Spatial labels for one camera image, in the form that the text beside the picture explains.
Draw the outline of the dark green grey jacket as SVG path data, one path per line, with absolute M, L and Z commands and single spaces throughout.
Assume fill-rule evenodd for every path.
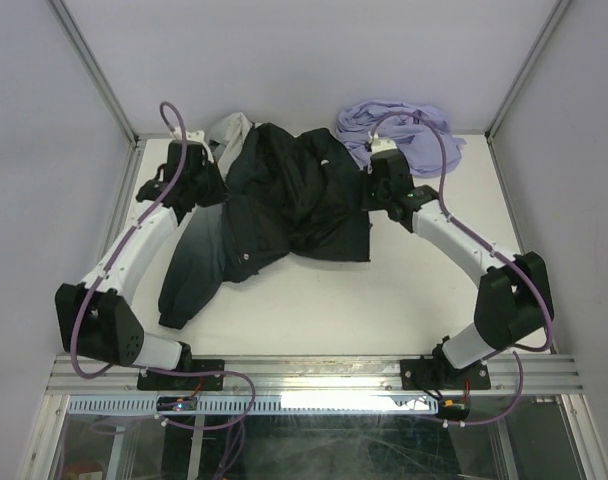
M 294 136 L 235 113 L 206 142 L 230 197 L 192 213 L 158 297 L 160 326 L 182 329 L 222 283 L 241 283 L 288 254 L 369 261 L 361 171 L 328 129 Z

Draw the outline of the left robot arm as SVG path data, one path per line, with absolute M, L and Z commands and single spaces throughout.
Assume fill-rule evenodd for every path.
M 149 334 L 131 308 L 151 261 L 185 216 L 222 203 L 227 190 L 202 140 L 169 143 L 166 160 L 135 195 L 125 228 L 77 284 L 62 284 L 55 307 L 64 350 L 109 366 L 158 369 L 172 388 L 193 377 L 189 347 Z

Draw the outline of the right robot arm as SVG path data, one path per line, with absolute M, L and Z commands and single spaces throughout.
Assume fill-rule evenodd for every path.
M 550 331 L 554 311 L 544 260 L 534 252 L 512 254 L 482 242 L 444 213 L 436 190 L 414 184 L 400 151 L 371 156 L 363 208 L 386 211 L 445 254 L 478 288 L 472 323 L 434 350 L 431 374 L 439 385 L 453 387 L 475 362 L 515 347 L 536 330 Z

